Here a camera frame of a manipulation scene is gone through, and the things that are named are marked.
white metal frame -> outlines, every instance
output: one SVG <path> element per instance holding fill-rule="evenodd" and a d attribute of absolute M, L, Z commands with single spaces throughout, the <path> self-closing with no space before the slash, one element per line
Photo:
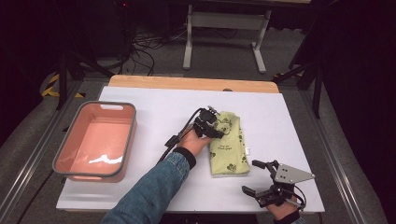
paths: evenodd
<path fill-rule="evenodd" d="M 264 38 L 265 30 L 270 20 L 271 11 L 266 11 L 265 15 L 240 15 L 227 13 L 208 13 L 194 12 L 192 5 L 189 5 L 187 17 L 187 43 L 184 52 L 183 69 L 188 70 L 191 67 L 192 55 L 192 27 L 211 27 L 211 28 L 228 28 L 241 30 L 258 30 L 259 37 L 257 42 L 252 42 L 254 57 L 260 73 L 265 73 L 265 65 L 262 60 L 260 47 Z"/>

human arm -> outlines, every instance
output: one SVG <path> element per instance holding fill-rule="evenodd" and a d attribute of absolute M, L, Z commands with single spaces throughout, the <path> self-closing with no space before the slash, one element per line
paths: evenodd
<path fill-rule="evenodd" d="M 172 198 L 195 165 L 195 156 L 210 141 L 186 133 L 177 148 L 120 199 L 102 219 L 102 223 L 159 223 Z"/>
<path fill-rule="evenodd" d="M 275 204 L 267 205 L 266 208 L 274 216 L 274 224 L 304 224 L 305 221 L 300 217 L 297 206 L 293 203 L 284 202 L 280 206 Z"/>

black wrist strap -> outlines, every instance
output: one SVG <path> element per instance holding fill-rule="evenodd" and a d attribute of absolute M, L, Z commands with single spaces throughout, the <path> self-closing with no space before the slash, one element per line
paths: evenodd
<path fill-rule="evenodd" d="M 192 155 L 192 153 L 190 151 L 188 151 L 186 148 L 184 147 L 177 147 L 174 149 L 174 152 L 180 153 L 181 155 L 183 155 L 187 162 L 190 165 L 190 170 L 195 166 L 195 164 L 197 163 L 194 155 Z"/>
<path fill-rule="evenodd" d="M 280 220 L 274 220 L 274 224 L 290 224 L 297 221 L 297 219 L 299 218 L 300 218 L 300 213 L 297 210 L 291 214 L 288 214 L 287 216 L 285 216 Z"/>

table leg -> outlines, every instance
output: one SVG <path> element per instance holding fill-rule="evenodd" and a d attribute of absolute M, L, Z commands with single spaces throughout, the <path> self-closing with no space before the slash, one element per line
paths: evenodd
<path fill-rule="evenodd" d="M 183 69 L 189 70 L 191 67 L 191 54 L 192 54 L 192 5 L 189 5 L 189 14 L 187 16 L 187 43 L 186 51 L 184 52 Z"/>
<path fill-rule="evenodd" d="M 259 38 L 257 42 L 252 42 L 251 47 L 253 49 L 254 57 L 256 59 L 257 66 L 259 67 L 259 72 L 265 74 L 266 69 L 264 61 L 262 60 L 262 54 L 260 53 L 260 47 L 262 46 L 262 39 L 264 38 L 265 30 L 267 29 L 268 21 L 271 17 L 271 11 L 266 11 L 265 16 L 262 17 L 262 25 L 260 27 Z"/>
<path fill-rule="evenodd" d="M 59 57 L 59 101 L 57 110 L 60 110 L 67 100 L 67 71 L 66 55 L 64 53 Z"/>

human hand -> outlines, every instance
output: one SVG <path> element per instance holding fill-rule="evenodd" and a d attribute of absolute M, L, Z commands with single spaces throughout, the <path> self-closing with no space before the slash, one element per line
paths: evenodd
<path fill-rule="evenodd" d="M 182 136 L 183 137 L 177 146 L 186 148 L 192 153 L 192 155 L 194 155 L 194 157 L 198 156 L 198 154 L 202 151 L 202 148 L 212 141 L 212 139 L 209 137 L 198 137 L 197 133 L 192 127 L 186 129 Z"/>
<path fill-rule="evenodd" d="M 297 202 L 297 198 L 294 196 L 291 197 L 291 200 Z M 270 204 L 266 206 L 266 208 L 268 209 L 268 211 L 272 213 L 275 220 L 280 220 L 286 217 L 287 215 L 297 211 L 297 205 L 293 203 L 289 203 L 287 201 L 282 203 L 280 206 L 276 206 L 275 204 Z"/>

